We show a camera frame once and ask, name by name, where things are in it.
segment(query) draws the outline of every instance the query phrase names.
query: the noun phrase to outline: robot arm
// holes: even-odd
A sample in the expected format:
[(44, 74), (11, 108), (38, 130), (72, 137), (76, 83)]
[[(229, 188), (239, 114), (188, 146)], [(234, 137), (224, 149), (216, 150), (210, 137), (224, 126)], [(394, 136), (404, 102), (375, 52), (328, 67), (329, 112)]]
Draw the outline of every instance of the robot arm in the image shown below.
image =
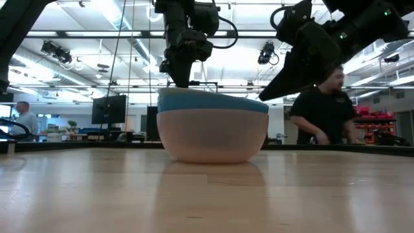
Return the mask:
[[(412, 0), (324, 0), (330, 12), (344, 13), (339, 21), (319, 25), (311, 18), (311, 0), (276, 10), (270, 23), (277, 39), (292, 45), (281, 72), (259, 95), (262, 101), (302, 91), (324, 81), (336, 66), (349, 61), (376, 39), (392, 42), (408, 38), (404, 16), (414, 11)], [(285, 14), (279, 25), (276, 13)]]

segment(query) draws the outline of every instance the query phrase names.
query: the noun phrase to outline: pipe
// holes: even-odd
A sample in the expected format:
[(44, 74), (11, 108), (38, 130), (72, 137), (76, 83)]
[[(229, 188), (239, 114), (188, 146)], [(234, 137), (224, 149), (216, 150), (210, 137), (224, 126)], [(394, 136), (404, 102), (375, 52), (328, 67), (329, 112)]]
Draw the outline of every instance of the pipe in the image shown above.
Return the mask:
[[(101, 11), (106, 20), (108, 20), (115, 29), (132, 30), (129, 20), (126, 17), (122, 19), (122, 10), (115, 0), (91, 0), (91, 3)], [(131, 43), (134, 49), (141, 55), (146, 65), (157, 64), (157, 60), (149, 53), (148, 49), (140, 39), (132, 39), (132, 41), (129, 39), (128, 42)]]

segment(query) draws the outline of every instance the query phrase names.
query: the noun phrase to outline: black shirt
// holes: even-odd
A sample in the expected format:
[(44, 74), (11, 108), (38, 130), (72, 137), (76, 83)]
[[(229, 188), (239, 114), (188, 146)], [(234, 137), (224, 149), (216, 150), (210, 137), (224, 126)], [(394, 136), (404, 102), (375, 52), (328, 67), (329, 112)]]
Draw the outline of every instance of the black shirt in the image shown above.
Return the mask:
[[(354, 113), (346, 93), (323, 94), (315, 87), (298, 96), (290, 115), (305, 118), (325, 132), (331, 144), (339, 144), (342, 143), (343, 124), (352, 119)], [(309, 144), (313, 136), (299, 129), (297, 143)]]

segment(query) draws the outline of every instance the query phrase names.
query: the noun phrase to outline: ceiling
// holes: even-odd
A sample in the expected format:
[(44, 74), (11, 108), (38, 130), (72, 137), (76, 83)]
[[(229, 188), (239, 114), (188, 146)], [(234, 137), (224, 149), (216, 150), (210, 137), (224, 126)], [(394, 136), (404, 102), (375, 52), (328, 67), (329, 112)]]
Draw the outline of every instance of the ceiling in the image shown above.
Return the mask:
[[(295, 4), (298, 1), (284, 0), (283, 2)], [(320, 0), (313, 2), (312, 16), (318, 23), (324, 23), (331, 18), (340, 19), (343, 16), (341, 12), (330, 15)], [(194, 63), (191, 79), (218, 82), (218, 85), (223, 86), (230, 85), (232, 88), (220, 88), (219, 92), (257, 100), (260, 86), (267, 85), (281, 70), (284, 53), (290, 49), (289, 45), (272, 39), (276, 32), (271, 31), (269, 19), (271, 13), (281, 6), (281, 1), (216, 0), (216, 3), (221, 7), (220, 16), (234, 22), (239, 30), (262, 30), (262, 32), (243, 32), (245, 35), (260, 36), (262, 34), (265, 37), (239, 39), (231, 49), (214, 49), (212, 56), (206, 62)], [(11, 67), (13, 69), (11, 72), (17, 72), (11, 75), (10, 81), (13, 88), (9, 91), (31, 94), (32, 101), (37, 102), (51, 102), (52, 100), (54, 102), (90, 102), (93, 98), (106, 94), (107, 90), (104, 87), (94, 87), (108, 85), (113, 68), (113, 81), (121, 87), (111, 89), (110, 95), (131, 92), (133, 94), (130, 94), (130, 101), (142, 103), (149, 99), (149, 93), (152, 92), (156, 99), (157, 88), (165, 86), (168, 81), (168, 76), (159, 73), (157, 67), (164, 58), (165, 41), (160, 37), (135, 40), (140, 48), (147, 50), (150, 58), (146, 61), (145, 53), (131, 46), (131, 39), (128, 39), (130, 32), (123, 34), (126, 36), (119, 41), (114, 37), (106, 38), (104, 34), (104, 32), (113, 34), (114, 30), (117, 30), (116, 17), (120, 19), (124, 0), (91, 0), (83, 1), (83, 4), (85, 7), (79, 5), (79, 0), (59, 0), (46, 7), (29, 34), (32, 36), (22, 42), (21, 48), (14, 57), (26, 63), (27, 66), (18, 69)], [(275, 22), (280, 21), (281, 17), (282, 14), (278, 14)], [(414, 14), (406, 16), (406, 19), (414, 21)], [(164, 30), (162, 16), (154, 13), (149, 7), (149, 1), (127, 0), (124, 20), (127, 22), (125, 29), (133, 30), (135, 33), (150, 31), (158, 35), (159, 31)], [(219, 31), (224, 30), (231, 30), (231, 26), (221, 22)], [(49, 36), (51, 33), (55, 34), (56, 31), (64, 31), (66, 35), (72, 33), (94, 34), (95, 36), (93, 38), (76, 37), (76, 39), (68, 36), (63, 38)], [(214, 45), (221, 46), (228, 45), (233, 40), (232, 38), (210, 39)], [(45, 56), (40, 51), (44, 41), (51, 41), (55, 45), (70, 50), (74, 61), (71, 64), (62, 65), (54, 58)], [(267, 41), (272, 41), (275, 48), (278, 48), (276, 51), (280, 57), (278, 65), (257, 63), (259, 51)], [(345, 64), (345, 71), (349, 75), (346, 85), (360, 82), (361, 84), (357, 85), (359, 87), (382, 87), (389, 85), (389, 82), (397, 78), (411, 76), (411, 67), (414, 67), (414, 43), (410, 42), (400, 41), (385, 45), (377, 41), (366, 48)], [(384, 58), (396, 52), (400, 55), (399, 62), (387, 64), (383, 61)], [(99, 72), (100, 68), (97, 67), (99, 63), (110, 66), (109, 72)], [(366, 78), (371, 79), (369, 82), (361, 82)], [(399, 85), (409, 85), (409, 80)], [(257, 87), (248, 90), (245, 87), (247, 82), (253, 82)], [(140, 88), (130, 87), (128, 89), (126, 87), (128, 84), (139, 85)], [(211, 85), (204, 89), (209, 91), (214, 88)], [(348, 92), (350, 96), (357, 97), (373, 91), (353, 89)], [(281, 100), (269, 103), (281, 103)]]

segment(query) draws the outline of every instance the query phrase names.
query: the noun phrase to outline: stacked bowls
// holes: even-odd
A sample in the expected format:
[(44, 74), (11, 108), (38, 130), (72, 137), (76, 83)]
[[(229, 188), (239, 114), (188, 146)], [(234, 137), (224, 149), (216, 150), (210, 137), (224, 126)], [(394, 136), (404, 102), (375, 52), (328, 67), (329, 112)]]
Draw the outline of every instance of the stacked bowls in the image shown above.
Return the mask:
[(266, 104), (193, 89), (164, 88), (158, 93), (158, 132), (178, 161), (241, 163), (265, 141)]

